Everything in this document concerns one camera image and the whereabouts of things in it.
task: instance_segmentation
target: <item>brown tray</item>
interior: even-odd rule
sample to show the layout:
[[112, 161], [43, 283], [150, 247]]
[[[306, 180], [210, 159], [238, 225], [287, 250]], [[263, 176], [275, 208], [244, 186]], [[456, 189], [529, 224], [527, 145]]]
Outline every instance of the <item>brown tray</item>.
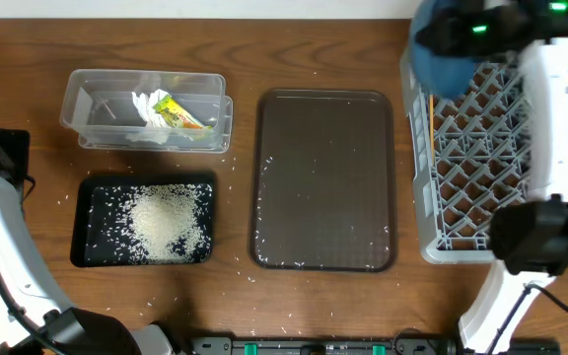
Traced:
[[249, 252], [262, 267], [377, 272], [396, 256], [391, 105], [362, 91], [262, 98]]

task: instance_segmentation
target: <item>white wall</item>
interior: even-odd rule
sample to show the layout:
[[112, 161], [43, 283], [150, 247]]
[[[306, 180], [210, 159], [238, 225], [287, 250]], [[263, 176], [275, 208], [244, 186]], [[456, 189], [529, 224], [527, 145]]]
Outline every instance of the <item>white wall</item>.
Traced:
[[0, 0], [0, 18], [408, 19], [420, 0]]

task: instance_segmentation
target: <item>blue cloth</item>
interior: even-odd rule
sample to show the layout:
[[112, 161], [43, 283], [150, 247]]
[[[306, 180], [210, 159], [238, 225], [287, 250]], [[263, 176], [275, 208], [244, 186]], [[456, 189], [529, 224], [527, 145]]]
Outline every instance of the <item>blue cloth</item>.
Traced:
[[470, 58], [435, 55], [416, 43], [415, 34], [430, 23], [435, 10], [452, 6], [454, 0], [424, 0], [409, 29], [409, 60], [416, 79], [431, 94], [447, 99], [465, 94], [474, 74], [474, 62]]

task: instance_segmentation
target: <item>green clip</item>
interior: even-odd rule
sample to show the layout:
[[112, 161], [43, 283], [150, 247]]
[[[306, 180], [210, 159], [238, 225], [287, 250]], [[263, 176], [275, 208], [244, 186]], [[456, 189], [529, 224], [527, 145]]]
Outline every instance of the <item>green clip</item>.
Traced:
[[257, 355], [257, 344], [245, 344], [245, 355]]
[[383, 345], [372, 346], [372, 355], [385, 355], [386, 349]]

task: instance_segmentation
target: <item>plastic tray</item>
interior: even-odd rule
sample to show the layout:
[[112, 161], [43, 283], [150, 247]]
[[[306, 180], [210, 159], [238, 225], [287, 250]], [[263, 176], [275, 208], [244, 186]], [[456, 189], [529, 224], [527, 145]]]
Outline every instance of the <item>plastic tray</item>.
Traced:
[[[132, 95], [162, 89], [211, 129], [145, 127]], [[218, 74], [141, 70], [76, 70], [70, 78], [61, 124], [90, 149], [224, 153], [232, 134], [233, 103]]]
[[180, 258], [154, 262], [147, 257], [130, 258], [128, 246], [132, 245], [127, 236], [120, 233], [123, 224], [117, 222], [119, 202], [128, 196], [131, 186], [166, 184], [193, 184], [208, 193], [197, 200], [202, 214], [197, 215], [197, 225], [209, 243], [197, 248], [193, 262], [207, 260], [212, 252], [214, 220], [214, 177], [210, 174], [170, 176], [95, 176], [87, 177], [80, 184], [76, 220], [71, 243], [71, 262], [78, 267], [139, 265], [150, 263], [186, 263]]
[[490, 262], [490, 218], [499, 207], [525, 202], [531, 168], [521, 76], [512, 66], [481, 63], [467, 95], [454, 102], [435, 98], [431, 157], [428, 94], [411, 72], [408, 50], [400, 74], [413, 138], [420, 252], [431, 263]]
[[250, 253], [262, 267], [377, 272], [396, 254], [391, 107], [374, 92], [261, 101]]

